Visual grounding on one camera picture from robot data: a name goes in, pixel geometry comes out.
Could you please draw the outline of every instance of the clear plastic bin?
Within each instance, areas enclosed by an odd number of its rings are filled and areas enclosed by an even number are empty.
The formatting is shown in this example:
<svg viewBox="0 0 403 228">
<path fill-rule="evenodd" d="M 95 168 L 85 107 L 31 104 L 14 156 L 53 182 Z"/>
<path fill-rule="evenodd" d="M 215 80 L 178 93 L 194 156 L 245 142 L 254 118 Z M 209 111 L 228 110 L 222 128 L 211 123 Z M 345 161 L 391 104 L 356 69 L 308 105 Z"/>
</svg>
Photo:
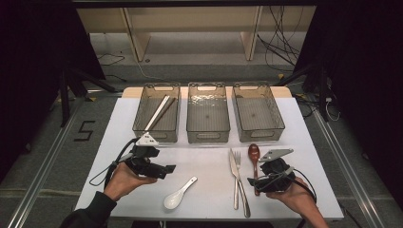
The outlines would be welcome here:
<svg viewBox="0 0 403 228">
<path fill-rule="evenodd" d="M 242 143 L 279 140 L 285 125 L 267 82 L 234 83 L 232 100 Z"/>
<path fill-rule="evenodd" d="M 227 143 L 230 131 L 224 83 L 190 83 L 187 102 L 189 143 Z"/>
<path fill-rule="evenodd" d="M 159 143 L 175 143 L 178 140 L 181 87 L 179 84 L 146 84 L 137 110 L 133 131 L 141 137 L 145 128 L 160 106 L 165 95 L 169 96 L 161 112 L 161 118 L 148 130 Z"/>
</svg>

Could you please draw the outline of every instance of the knife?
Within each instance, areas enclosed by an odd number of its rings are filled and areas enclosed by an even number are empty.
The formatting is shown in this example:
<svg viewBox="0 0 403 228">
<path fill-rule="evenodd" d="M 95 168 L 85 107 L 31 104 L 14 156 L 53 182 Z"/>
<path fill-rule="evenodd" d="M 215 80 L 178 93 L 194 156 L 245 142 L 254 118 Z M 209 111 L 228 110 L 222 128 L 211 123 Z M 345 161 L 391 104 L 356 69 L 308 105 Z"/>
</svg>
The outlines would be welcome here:
<svg viewBox="0 0 403 228">
<path fill-rule="evenodd" d="M 251 217 L 251 211 L 249 209 L 248 199 L 246 198 L 245 195 L 245 190 L 243 190 L 242 181 L 240 180 L 240 172 L 238 171 L 237 165 L 235 163 L 234 153 L 232 152 L 232 149 L 229 150 L 229 163 L 231 165 L 231 172 L 239 183 L 240 194 L 242 195 L 242 201 L 243 201 L 243 213 L 247 218 L 249 218 Z"/>
</svg>

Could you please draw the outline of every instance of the red spoon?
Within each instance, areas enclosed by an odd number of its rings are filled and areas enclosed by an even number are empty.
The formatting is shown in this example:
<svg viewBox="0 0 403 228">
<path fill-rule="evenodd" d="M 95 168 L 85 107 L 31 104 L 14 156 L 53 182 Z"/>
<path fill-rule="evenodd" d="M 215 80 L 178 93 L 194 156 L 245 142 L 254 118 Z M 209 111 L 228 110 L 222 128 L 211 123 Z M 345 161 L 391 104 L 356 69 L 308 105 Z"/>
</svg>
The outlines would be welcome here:
<svg viewBox="0 0 403 228">
<path fill-rule="evenodd" d="M 260 150 L 256 144 L 253 143 L 253 144 L 249 145 L 248 156 L 253 164 L 253 177 L 254 177 L 254 179 L 257 179 L 258 178 L 258 160 L 260 158 Z M 260 195 L 260 192 L 258 192 L 258 190 L 256 188 L 255 188 L 255 195 L 256 196 Z"/>
</svg>

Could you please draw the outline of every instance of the person's hand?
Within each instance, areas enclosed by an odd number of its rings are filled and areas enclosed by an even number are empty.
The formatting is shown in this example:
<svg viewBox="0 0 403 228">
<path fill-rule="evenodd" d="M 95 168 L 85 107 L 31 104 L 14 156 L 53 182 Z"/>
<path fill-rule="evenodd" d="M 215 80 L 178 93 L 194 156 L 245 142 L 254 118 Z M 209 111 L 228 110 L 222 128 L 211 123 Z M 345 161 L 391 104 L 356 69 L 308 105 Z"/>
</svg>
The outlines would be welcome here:
<svg viewBox="0 0 403 228">
<path fill-rule="evenodd" d="M 296 181 L 308 187 L 308 184 L 306 184 L 301 178 L 296 178 Z M 294 182 L 285 192 L 266 193 L 266 197 L 280 200 L 291 210 L 299 213 L 303 218 L 307 219 L 314 227 L 328 227 L 311 195 L 304 188 Z"/>
<path fill-rule="evenodd" d="M 143 184 L 156 182 L 157 179 L 149 177 L 139 177 L 124 163 L 120 163 L 113 172 L 112 178 L 107 184 L 104 194 L 112 200 L 117 201 L 121 197 Z"/>
</svg>

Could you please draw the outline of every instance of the ceramic spoon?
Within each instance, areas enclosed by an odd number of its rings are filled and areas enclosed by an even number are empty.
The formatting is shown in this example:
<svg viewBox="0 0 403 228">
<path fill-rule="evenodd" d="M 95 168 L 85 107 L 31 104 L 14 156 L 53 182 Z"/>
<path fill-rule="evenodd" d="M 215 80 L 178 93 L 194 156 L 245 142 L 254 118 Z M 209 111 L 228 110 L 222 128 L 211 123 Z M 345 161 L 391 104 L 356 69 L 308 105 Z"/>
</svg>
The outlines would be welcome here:
<svg viewBox="0 0 403 228">
<path fill-rule="evenodd" d="M 165 200 L 163 201 L 163 205 L 167 208 L 167 209 L 174 209 L 176 208 L 182 201 L 182 197 L 184 192 L 187 190 L 188 187 L 190 187 L 190 185 L 192 185 L 192 183 L 196 182 L 198 180 L 198 178 L 193 177 L 192 179 L 190 179 L 187 184 L 184 185 L 184 187 L 182 187 L 180 190 L 172 193 L 171 195 L 167 196 L 165 198 Z"/>
<path fill-rule="evenodd" d="M 258 160 L 260 158 L 260 150 L 256 144 L 252 143 L 251 145 L 249 145 L 248 156 L 253 164 L 253 177 L 254 177 L 254 179 L 257 179 L 258 178 Z M 258 190 L 256 188 L 255 188 L 255 195 L 256 196 L 260 195 L 260 192 L 258 192 Z"/>
</svg>

